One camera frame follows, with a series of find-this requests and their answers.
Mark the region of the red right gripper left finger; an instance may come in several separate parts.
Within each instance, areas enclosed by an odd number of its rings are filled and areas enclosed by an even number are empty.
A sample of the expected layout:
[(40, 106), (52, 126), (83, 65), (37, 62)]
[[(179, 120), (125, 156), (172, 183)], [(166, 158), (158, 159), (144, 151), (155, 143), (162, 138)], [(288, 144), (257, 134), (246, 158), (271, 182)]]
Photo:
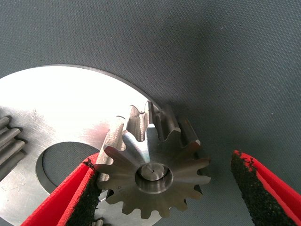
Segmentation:
[(98, 153), (87, 157), (22, 223), (23, 226), (89, 226), (101, 191), (96, 185)]

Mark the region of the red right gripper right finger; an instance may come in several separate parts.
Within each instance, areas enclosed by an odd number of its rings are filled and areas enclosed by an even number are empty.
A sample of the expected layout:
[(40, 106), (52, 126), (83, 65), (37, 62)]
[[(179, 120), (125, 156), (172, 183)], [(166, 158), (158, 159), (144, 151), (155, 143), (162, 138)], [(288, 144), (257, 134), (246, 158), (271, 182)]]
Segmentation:
[(301, 195), (257, 159), (235, 150), (231, 172), (256, 226), (301, 224)]

